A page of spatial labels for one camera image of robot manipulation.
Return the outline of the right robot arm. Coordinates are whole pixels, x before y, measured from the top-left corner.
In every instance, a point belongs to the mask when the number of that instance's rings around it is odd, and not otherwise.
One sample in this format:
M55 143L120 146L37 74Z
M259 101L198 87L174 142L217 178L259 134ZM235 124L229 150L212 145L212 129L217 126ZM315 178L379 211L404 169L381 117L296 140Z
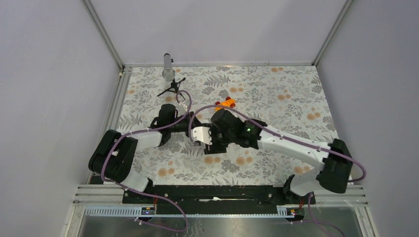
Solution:
M230 144L236 144L278 152L312 166L311 171L292 175L284 184L283 196L290 203L318 190L343 194L350 182L353 162L347 145L340 139L327 143L282 133L262 121L242 121L224 109L218 110L209 124L195 127L191 133L194 141L205 144L207 154L225 153Z

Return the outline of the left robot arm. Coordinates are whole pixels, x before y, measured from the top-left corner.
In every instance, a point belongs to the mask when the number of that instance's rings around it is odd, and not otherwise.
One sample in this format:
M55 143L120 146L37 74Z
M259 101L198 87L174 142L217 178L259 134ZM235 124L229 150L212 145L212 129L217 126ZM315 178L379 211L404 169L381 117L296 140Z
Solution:
M149 178L132 167L135 153L163 146L172 133L188 135L193 114L179 115L173 104L164 104L147 129L129 132L127 136L107 130L89 160L89 170L96 174L104 170L104 177L110 182L135 190L134 196L140 202L149 202L153 198L153 190L147 186Z

